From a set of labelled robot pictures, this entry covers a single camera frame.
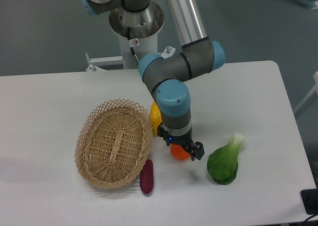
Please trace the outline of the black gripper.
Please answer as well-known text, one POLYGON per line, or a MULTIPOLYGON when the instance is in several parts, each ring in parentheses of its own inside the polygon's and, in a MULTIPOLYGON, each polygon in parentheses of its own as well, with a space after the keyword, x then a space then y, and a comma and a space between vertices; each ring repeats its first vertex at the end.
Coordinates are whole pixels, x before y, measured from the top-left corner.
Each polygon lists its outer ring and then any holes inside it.
POLYGON ((171 144, 181 146, 186 152, 190 154, 191 160, 200 160, 205 154, 204 146, 201 142, 193 142, 192 130, 190 129, 182 136, 173 136, 170 134, 163 123, 157 127, 157 133, 162 138, 166 145, 169 147, 171 144))

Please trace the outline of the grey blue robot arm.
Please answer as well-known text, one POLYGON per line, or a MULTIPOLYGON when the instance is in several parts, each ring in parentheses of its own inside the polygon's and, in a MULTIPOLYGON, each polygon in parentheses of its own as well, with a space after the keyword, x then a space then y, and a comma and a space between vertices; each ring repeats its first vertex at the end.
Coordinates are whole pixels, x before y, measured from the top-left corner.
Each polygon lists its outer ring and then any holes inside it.
POLYGON ((122 60, 137 69, 161 113, 158 136, 180 145, 192 159, 201 159, 204 147, 192 139, 191 98, 185 82, 210 73, 225 63, 219 42, 211 41, 196 0, 166 0, 182 51, 174 56, 158 53, 147 39, 161 30, 164 14, 151 0, 82 0, 91 15, 109 13, 112 30, 124 40, 122 60))

